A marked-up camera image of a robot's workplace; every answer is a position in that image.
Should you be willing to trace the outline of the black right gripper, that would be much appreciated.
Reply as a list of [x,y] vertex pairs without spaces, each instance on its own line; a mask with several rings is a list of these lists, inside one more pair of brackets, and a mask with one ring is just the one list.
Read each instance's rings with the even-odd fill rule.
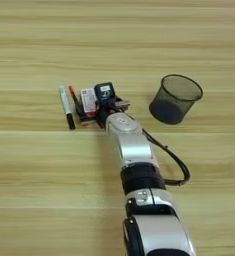
[[122,100],[119,97],[110,98],[105,102],[96,102],[96,114],[94,117],[89,117],[86,115],[83,106],[80,103],[75,104],[76,113],[79,117],[80,123],[82,125],[87,125],[96,120],[100,128],[104,129],[106,127],[106,120],[109,115],[125,112],[130,106],[130,102]]

